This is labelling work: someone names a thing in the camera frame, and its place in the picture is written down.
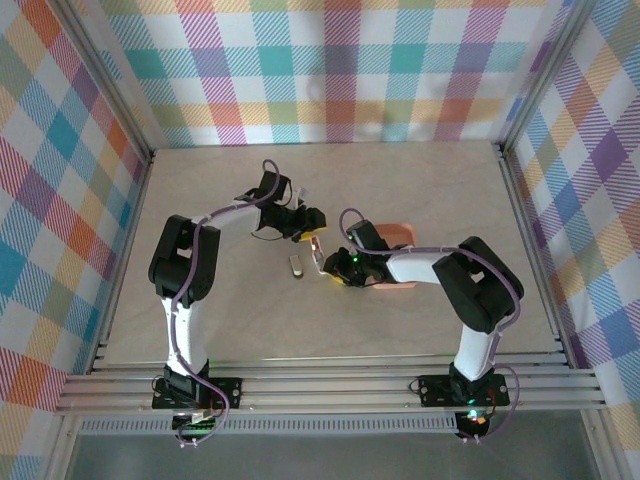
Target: metal bracket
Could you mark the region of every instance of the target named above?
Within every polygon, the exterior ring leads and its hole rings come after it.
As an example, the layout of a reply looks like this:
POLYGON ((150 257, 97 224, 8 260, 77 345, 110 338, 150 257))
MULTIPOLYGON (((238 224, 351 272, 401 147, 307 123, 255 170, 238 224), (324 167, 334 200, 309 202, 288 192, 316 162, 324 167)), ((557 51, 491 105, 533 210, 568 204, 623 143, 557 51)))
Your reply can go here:
MULTIPOLYGON (((494 400, 489 391, 493 392, 495 404, 498 407, 509 405, 509 392, 503 375, 493 374, 489 383, 469 399, 468 405, 474 407, 492 407, 494 400)), ((449 375, 428 375, 418 378, 418 394, 423 407, 462 407, 454 398, 451 390, 449 375)))
MULTIPOLYGON (((229 399, 231 409, 240 408, 240 398, 242 397, 242 378, 238 377, 218 377, 207 379, 209 383, 218 387, 229 399)), ((220 397, 214 395, 211 399, 211 408, 220 410, 224 408, 224 402, 220 397)), ((176 396, 168 388, 164 378, 158 378, 155 384, 152 410, 196 410, 193 401, 184 401, 176 396)))

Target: beige table surface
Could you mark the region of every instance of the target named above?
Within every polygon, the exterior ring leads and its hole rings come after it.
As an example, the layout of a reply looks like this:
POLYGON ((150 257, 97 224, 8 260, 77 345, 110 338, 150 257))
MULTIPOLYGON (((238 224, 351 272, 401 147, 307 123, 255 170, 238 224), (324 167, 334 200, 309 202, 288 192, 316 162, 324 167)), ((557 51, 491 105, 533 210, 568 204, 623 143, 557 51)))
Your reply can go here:
MULTIPOLYGON (((342 245, 340 212, 361 209, 374 223, 411 223, 422 246, 482 237, 521 279, 520 321, 502 352, 544 352, 553 337, 488 142, 255 146, 163 150, 157 155, 108 342, 110 363, 166 360, 165 316, 147 269, 166 219, 224 206, 260 181, 275 160, 308 205, 327 215, 328 255, 342 245)), ((264 237, 274 231, 261 231, 264 237)), ((247 235, 219 253, 202 338, 212 359, 453 354, 462 323, 439 286, 380 291, 319 275, 309 244, 247 235), (304 278, 290 273, 298 254, 304 278)))

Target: colorful plaid wall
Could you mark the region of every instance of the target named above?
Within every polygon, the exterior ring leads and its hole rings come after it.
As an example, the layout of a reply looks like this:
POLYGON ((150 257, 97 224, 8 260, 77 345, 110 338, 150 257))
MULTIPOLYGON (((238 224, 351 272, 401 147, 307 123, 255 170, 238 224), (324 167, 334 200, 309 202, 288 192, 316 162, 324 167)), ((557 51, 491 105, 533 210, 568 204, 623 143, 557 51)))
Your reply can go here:
POLYGON ((156 144, 185 147, 497 138, 570 1, 100 4, 156 144))
POLYGON ((0 478, 33 478, 143 164, 44 0, 0 0, 0 478))
POLYGON ((517 147, 580 363, 640 478, 640 0, 601 0, 517 147))
POLYGON ((553 23, 551 24, 551 28, 547 32, 547 36, 545 37, 544 42, 542 43, 542 46, 540 47, 540 50, 538 51, 538 54, 536 55, 535 60, 531 64, 531 67, 529 68, 529 72, 527 73, 527 76, 524 82, 522 83, 520 90, 518 91, 518 96, 513 102, 511 106, 511 110, 509 110, 509 114, 507 115, 507 119, 502 125, 502 128, 500 129, 500 134, 498 135, 498 138, 491 139, 491 140, 496 140, 498 142, 502 142, 505 140, 507 134, 509 133, 509 130, 513 126, 514 120, 520 113, 520 109, 522 107, 524 100, 527 98, 527 96, 529 95, 529 92, 531 91, 532 87, 534 86, 534 84, 536 83, 536 81, 540 76, 540 69, 549 58, 549 55, 551 55, 553 47, 556 43, 556 40, 559 34, 562 32, 562 29, 567 21, 567 17, 569 16, 569 13, 571 12, 571 9, 574 6, 574 4, 575 4, 575 0, 563 1, 562 7, 556 14, 556 18, 553 20, 553 23))

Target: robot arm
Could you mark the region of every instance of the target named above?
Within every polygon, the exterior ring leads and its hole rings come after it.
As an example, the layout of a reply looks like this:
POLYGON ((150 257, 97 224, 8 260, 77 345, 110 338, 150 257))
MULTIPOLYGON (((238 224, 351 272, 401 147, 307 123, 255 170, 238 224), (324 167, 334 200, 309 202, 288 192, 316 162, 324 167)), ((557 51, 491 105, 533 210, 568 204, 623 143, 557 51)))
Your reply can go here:
MULTIPOLYGON (((240 206, 254 198, 263 198, 272 190, 276 178, 274 173, 265 171, 260 186, 237 197, 232 205, 240 206)), ((282 200, 290 184, 287 177, 280 175, 279 178, 275 193, 268 200, 217 215, 200 229, 195 274, 189 289, 177 304, 175 335, 183 361, 202 378, 208 378, 209 364, 200 330, 202 317, 206 314, 201 300, 213 286, 220 249, 264 227, 272 227, 283 238, 290 238, 294 242, 304 240, 310 232, 326 227, 324 214, 316 208, 301 205, 294 210, 276 203, 282 200)), ((190 219, 179 215, 170 217, 149 267, 149 280, 155 285, 165 309, 169 338, 172 300, 187 278, 192 262, 191 247, 195 227, 202 218, 190 219)), ((169 342, 169 355, 164 370, 165 388, 178 392, 182 398, 189 398, 197 405, 207 404, 210 392, 190 376, 189 371, 178 360, 172 342, 169 342)))
POLYGON ((519 298, 524 289, 517 277, 478 237, 460 244, 459 252, 407 252, 405 247, 392 250, 380 237, 373 224, 362 220, 347 229, 347 235, 358 247, 389 255, 356 255, 341 248, 327 258, 324 270, 348 286, 363 287, 373 277, 378 282, 426 282, 440 285, 454 310, 464 323, 458 353, 450 366, 451 389, 460 403, 466 403, 482 391, 493 375, 499 328, 506 316, 514 312, 513 299, 493 273, 471 256, 491 264, 513 286, 519 298))

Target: vent grille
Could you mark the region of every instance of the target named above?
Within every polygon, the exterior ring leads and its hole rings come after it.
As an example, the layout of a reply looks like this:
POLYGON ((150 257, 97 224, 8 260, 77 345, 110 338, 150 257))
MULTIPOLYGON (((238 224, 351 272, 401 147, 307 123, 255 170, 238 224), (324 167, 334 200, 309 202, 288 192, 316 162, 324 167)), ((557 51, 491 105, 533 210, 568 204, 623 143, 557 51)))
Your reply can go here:
MULTIPOLYGON (((362 415, 234 415, 222 434, 366 434, 450 433, 456 431, 449 413, 362 415)), ((81 435, 173 434, 171 417, 86 417, 81 435)))

